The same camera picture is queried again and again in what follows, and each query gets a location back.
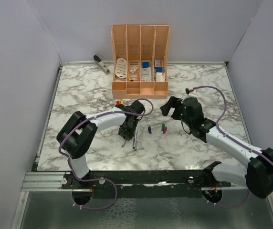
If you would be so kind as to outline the green white pen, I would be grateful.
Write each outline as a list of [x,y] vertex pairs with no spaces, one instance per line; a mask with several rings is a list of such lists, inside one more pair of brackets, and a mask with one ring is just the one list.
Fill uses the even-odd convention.
[[137,134],[136,134],[136,142],[135,142],[135,149],[134,149],[134,151],[137,151],[137,145],[138,145],[138,141],[139,141],[139,135],[140,135],[140,131],[138,129],[137,130]]

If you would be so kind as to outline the blue white pen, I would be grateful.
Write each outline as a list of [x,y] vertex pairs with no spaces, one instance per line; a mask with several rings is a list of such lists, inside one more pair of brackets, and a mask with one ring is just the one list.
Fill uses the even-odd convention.
[[133,149],[135,149],[135,146],[136,146],[137,132],[138,132],[138,129],[136,129],[136,130],[135,130],[135,133],[134,133],[134,137],[133,137]]

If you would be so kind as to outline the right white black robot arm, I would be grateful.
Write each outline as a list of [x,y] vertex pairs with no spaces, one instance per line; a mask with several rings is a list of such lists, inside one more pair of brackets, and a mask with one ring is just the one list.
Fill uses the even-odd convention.
[[220,181],[246,186],[256,197],[266,198],[273,192],[273,149],[262,150],[225,132],[216,122],[204,117],[197,98],[170,97],[161,106],[163,116],[170,109],[171,117],[189,127],[189,133],[235,158],[242,167],[216,165],[203,174],[204,183],[213,187]]

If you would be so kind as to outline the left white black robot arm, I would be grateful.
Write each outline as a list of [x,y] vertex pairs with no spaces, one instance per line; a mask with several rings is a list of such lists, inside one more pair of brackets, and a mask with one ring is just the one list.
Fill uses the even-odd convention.
[[118,134],[124,140],[131,140],[135,135],[139,117],[145,114],[145,107],[139,101],[130,105],[119,104],[110,111],[86,116],[80,111],[72,114],[58,133],[56,140],[68,157],[69,167],[75,173],[73,183],[78,188],[89,184],[90,171],[86,152],[97,132],[119,126]]

